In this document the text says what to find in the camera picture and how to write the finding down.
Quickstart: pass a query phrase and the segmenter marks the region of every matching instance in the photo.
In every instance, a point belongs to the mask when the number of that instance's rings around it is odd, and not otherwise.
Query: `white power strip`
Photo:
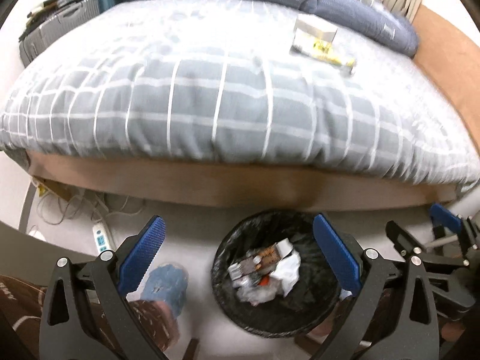
[[[113,243],[110,240],[109,234],[103,226],[102,222],[95,223],[93,225],[93,237],[95,240],[95,246],[97,247],[98,255],[103,251],[113,250]]]

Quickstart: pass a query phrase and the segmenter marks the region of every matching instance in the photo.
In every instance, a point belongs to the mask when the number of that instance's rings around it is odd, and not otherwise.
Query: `trash can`
[[[212,288],[225,315],[247,332],[264,338],[305,334],[320,324],[338,301],[340,286],[313,235],[314,215],[297,211],[263,211],[238,223],[224,238],[212,266]],[[299,279],[286,297],[252,306],[240,302],[229,266],[248,251],[285,238],[300,254]]]

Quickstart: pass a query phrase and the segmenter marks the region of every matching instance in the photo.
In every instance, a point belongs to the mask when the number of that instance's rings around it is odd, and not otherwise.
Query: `foot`
[[[140,299],[162,302],[176,319],[185,304],[187,286],[188,274],[184,268],[173,264],[161,265],[148,276]]]

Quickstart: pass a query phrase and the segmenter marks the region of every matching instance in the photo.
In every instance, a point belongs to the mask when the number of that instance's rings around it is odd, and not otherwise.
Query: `crumpled white paper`
[[[292,251],[292,255],[279,261],[270,277],[282,282],[283,297],[287,296],[299,280],[300,255]]]

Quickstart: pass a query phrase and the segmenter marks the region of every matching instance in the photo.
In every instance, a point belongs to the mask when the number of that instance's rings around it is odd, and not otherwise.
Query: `bed frame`
[[[455,185],[398,180],[300,166],[94,159],[29,151],[29,173],[96,191],[208,207],[261,206],[307,211],[381,210],[448,202]]]

